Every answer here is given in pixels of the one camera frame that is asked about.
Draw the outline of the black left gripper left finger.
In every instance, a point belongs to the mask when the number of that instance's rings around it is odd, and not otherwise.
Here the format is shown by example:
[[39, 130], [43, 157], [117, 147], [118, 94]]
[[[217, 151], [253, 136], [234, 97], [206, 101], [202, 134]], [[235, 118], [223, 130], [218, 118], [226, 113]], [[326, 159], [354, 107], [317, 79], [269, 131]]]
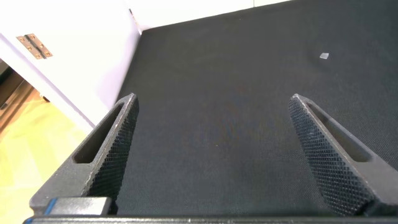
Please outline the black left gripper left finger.
[[64, 163], [32, 196], [29, 206], [43, 215], [51, 199], [108, 197], [115, 201], [122, 186], [139, 114], [135, 94], [117, 101]]

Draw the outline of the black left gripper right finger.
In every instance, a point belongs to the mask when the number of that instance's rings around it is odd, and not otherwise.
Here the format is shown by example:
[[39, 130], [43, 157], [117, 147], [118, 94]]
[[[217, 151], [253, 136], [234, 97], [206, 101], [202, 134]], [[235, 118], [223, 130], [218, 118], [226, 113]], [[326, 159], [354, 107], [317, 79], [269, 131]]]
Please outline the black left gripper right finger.
[[289, 113], [326, 204], [343, 216], [396, 216], [397, 170], [312, 100], [294, 94]]

